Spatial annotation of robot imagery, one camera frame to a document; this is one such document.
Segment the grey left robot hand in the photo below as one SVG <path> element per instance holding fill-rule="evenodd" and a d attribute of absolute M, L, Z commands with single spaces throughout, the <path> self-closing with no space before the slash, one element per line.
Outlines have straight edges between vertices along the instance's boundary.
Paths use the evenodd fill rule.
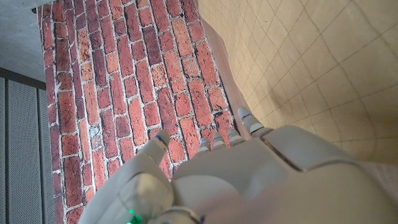
<path fill-rule="evenodd" d="M 171 178 L 160 130 L 94 194 L 80 223 L 396 223 L 397 202 L 351 156 L 295 126 L 203 138 Z"/>

